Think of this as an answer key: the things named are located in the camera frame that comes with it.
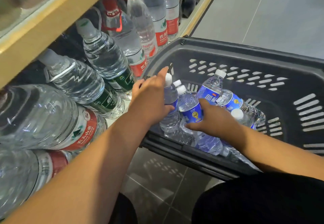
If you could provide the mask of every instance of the person's left hand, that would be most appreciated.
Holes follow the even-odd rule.
[[[132,100],[128,112],[137,116],[149,127],[160,122],[170,111],[171,105],[164,105],[164,84],[168,67],[147,80],[138,80],[132,89]]]

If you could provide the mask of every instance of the white bottle cap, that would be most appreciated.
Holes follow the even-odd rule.
[[[175,82],[173,82],[174,86],[178,87],[181,85],[181,81],[180,80],[176,80]]]
[[[236,120],[241,120],[244,117],[244,113],[242,112],[241,109],[233,109],[231,111],[231,115],[236,119]]]
[[[165,85],[164,87],[169,87],[172,84],[172,75],[170,73],[167,73],[165,75]]]
[[[222,71],[220,69],[217,69],[215,71],[215,75],[220,76],[221,78],[224,78],[226,76],[226,72],[224,72],[224,71]]]
[[[184,85],[181,85],[180,87],[177,87],[178,95],[181,95],[187,91],[186,87]]]
[[[75,22],[78,33],[85,39],[94,38],[97,35],[97,29],[88,19],[79,19]]]
[[[58,62],[61,61],[63,56],[58,55],[51,49],[46,49],[37,58],[46,66],[55,66]]]

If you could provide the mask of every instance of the black plastic basket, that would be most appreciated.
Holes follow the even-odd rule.
[[[324,61],[274,50],[199,38],[178,38],[162,49],[143,75],[170,66],[173,81],[180,79],[197,91],[216,69],[227,73],[224,88],[262,110],[267,123],[261,133],[324,154]],[[152,127],[142,143],[160,155],[223,180],[254,174],[242,162],[212,156],[163,136]]]

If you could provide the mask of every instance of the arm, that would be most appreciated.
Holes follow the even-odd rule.
[[[187,128],[219,137],[263,171],[281,171],[324,180],[324,158],[240,125],[221,107],[199,99],[204,110],[200,123]]]
[[[167,70],[163,68],[157,76],[136,82],[128,112],[14,211],[4,224],[107,224],[140,142],[151,125],[174,109],[164,105]]]

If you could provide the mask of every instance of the person's right arm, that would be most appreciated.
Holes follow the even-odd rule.
[[[199,99],[204,110],[200,123],[186,127],[219,137],[252,161],[262,171],[280,171],[324,181],[324,158],[240,125],[231,114]]]

